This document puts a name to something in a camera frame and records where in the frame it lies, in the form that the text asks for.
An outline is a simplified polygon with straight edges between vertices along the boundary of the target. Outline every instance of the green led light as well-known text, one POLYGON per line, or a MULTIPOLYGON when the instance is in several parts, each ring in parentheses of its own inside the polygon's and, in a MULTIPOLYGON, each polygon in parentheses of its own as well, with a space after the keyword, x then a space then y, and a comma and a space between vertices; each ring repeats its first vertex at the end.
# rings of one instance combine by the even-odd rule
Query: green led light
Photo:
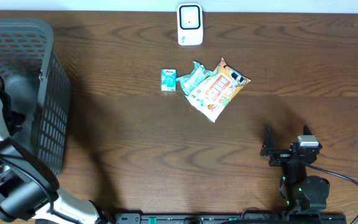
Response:
POLYGON ((149 218, 149 224, 157 224, 157 218, 156 217, 150 217, 149 218))

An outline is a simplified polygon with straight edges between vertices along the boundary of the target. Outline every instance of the white wall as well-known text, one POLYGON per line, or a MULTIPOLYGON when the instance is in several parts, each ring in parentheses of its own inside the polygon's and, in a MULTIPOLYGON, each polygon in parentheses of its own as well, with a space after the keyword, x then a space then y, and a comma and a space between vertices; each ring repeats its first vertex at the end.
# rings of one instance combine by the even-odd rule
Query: white wall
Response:
POLYGON ((197 2, 206 12, 358 13, 358 0, 0 0, 0 10, 175 11, 197 2))

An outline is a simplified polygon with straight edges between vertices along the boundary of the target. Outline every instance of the gray plastic basket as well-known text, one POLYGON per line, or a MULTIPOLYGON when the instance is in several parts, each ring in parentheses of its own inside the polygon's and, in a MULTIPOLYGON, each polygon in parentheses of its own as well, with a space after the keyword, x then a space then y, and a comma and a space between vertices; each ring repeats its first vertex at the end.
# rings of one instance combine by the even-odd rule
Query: gray plastic basket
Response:
POLYGON ((12 110, 26 117, 23 130, 12 138, 57 176, 63 167, 71 84, 46 22, 0 19, 0 75, 12 110))

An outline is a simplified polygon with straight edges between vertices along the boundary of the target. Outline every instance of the teal package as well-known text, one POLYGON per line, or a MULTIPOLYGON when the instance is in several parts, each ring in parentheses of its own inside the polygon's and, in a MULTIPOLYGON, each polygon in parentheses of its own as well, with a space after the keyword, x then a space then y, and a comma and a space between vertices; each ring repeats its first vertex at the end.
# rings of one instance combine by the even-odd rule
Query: teal package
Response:
POLYGON ((177 71, 175 69, 161 70, 161 91, 177 90, 177 71))
POLYGON ((181 89, 188 96, 189 93, 194 90, 204 79, 212 75, 212 71, 209 71, 204 65, 194 62, 194 70, 189 75, 184 75, 177 78, 180 82, 181 89))

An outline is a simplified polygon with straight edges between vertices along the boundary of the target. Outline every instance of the black base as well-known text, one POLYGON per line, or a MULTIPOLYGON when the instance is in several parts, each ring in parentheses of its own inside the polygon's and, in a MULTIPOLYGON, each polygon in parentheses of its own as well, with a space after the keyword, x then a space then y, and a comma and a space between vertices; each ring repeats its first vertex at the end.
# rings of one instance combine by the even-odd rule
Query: black base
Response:
MULTIPOLYGON (((265 213, 269 220, 279 221, 279 214, 265 213)), ((213 215, 213 214, 194 214, 194 215, 140 215, 137 213, 115 214, 116 224, 220 224, 223 222, 241 220, 241 214, 233 215, 213 215)), ((245 220, 265 220, 261 213, 247 213, 245 220)), ((291 223, 320 223, 320 224, 346 224, 345 215, 324 214, 320 215, 295 215, 291 223)))

